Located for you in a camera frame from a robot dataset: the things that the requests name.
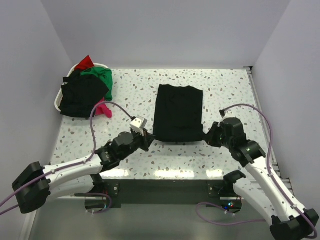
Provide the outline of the black t-shirt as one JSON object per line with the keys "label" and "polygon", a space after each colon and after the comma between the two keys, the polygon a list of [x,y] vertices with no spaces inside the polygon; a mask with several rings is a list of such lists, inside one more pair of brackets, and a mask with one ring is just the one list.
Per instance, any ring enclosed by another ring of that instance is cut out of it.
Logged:
{"label": "black t-shirt", "polygon": [[202,112],[202,90],[161,84],[155,102],[153,135],[165,143],[202,141],[205,135]]}

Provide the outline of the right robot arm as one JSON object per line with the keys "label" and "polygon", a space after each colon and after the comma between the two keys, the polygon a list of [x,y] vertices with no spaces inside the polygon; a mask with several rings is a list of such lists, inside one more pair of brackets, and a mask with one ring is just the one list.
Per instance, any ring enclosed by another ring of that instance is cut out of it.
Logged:
{"label": "right robot arm", "polygon": [[274,239],[303,240],[316,235],[318,213],[307,209],[289,191],[267,162],[261,146],[247,138],[238,118],[214,122],[204,140],[209,146],[228,149],[232,158],[258,183],[258,187],[253,186],[244,173],[235,170],[223,177],[222,189],[227,196],[244,198],[268,224]]}

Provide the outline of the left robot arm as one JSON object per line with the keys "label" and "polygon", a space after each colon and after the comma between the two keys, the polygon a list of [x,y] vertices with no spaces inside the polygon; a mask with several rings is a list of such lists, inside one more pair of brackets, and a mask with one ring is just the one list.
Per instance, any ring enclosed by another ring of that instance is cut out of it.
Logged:
{"label": "left robot arm", "polygon": [[28,214],[38,210],[49,197],[74,194],[75,189],[67,191],[62,186],[74,180],[79,181],[81,177],[99,175],[118,167],[121,161],[137,150],[147,152],[155,138],[148,132],[122,132],[87,157],[56,165],[42,166],[39,162],[29,164],[12,183],[20,212]]}

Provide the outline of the pink t-shirt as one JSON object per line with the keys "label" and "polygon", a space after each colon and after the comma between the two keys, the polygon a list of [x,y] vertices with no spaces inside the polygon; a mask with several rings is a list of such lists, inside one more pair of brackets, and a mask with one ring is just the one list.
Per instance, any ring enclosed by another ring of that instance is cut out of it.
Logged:
{"label": "pink t-shirt", "polygon": [[105,115],[107,118],[111,118],[113,116],[112,111],[107,107],[106,104],[100,104],[104,102],[105,99],[102,98],[96,105],[95,105],[95,115],[100,116],[100,115]]}

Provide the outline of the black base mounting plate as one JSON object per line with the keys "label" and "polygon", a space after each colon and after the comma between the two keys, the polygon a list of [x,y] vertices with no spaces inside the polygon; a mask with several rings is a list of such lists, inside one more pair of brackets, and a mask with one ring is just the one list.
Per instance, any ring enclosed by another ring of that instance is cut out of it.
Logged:
{"label": "black base mounting plate", "polygon": [[225,187],[223,180],[120,180],[98,183],[90,191],[94,197],[106,194],[112,207],[122,205],[196,205],[207,202],[225,210],[238,211],[243,199]]}

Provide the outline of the green t-shirt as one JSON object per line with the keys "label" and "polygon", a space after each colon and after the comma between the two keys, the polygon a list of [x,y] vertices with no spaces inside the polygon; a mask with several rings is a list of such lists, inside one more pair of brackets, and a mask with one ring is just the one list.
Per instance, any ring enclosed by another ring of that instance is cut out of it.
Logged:
{"label": "green t-shirt", "polygon": [[81,76],[84,75],[94,75],[97,78],[99,78],[108,88],[107,94],[104,96],[104,99],[106,101],[112,101],[113,100],[113,78],[112,78],[112,70],[109,68],[104,68],[100,66],[94,66],[91,68],[88,68],[86,70],[83,70],[80,73]]}

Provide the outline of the black clothes pile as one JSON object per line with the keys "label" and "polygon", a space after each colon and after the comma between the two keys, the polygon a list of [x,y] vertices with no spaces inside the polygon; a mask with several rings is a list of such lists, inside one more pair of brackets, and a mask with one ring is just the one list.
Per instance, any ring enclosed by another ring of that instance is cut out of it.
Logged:
{"label": "black clothes pile", "polygon": [[89,118],[94,106],[109,92],[109,88],[93,74],[81,74],[79,69],[63,78],[62,100],[59,106],[63,116]]}

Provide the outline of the red t-shirt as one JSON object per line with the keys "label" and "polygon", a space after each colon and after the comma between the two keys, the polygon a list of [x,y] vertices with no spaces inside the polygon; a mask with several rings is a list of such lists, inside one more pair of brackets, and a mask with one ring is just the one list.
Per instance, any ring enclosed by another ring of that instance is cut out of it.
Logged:
{"label": "red t-shirt", "polygon": [[94,63],[89,55],[87,55],[80,63],[75,66],[75,70],[84,71],[94,67]]}

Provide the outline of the right side aluminium rail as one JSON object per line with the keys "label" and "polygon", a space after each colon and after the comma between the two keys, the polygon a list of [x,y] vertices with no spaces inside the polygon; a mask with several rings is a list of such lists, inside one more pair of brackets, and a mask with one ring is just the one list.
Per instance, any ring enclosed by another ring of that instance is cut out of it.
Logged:
{"label": "right side aluminium rail", "polygon": [[[244,69],[246,70],[246,73],[248,75],[248,79],[250,82],[250,86],[253,92],[253,97],[254,97],[254,101],[255,101],[255,106],[256,108],[258,108],[261,112],[262,112],[262,106],[258,97],[258,92],[256,90],[256,86],[254,83],[254,78],[253,78],[253,74],[252,74],[252,67],[244,67]],[[269,147],[269,143],[270,143],[270,129],[268,127],[268,123],[265,120],[265,118],[259,113],[259,118],[260,118],[260,122],[262,124],[262,128],[263,128],[263,132],[264,132],[264,137],[267,143],[267,148]],[[281,168],[277,162],[276,156],[275,156],[275,152],[273,149],[273,146],[271,147],[271,154],[270,154],[270,161],[272,162],[273,165],[275,165],[276,167],[278,167],[278,173],[279,173],[279,177],[284,181],[284,182],[288,182],[290,183],[291,180],[289,177],[283,177],[282,172],[281,172]]]}

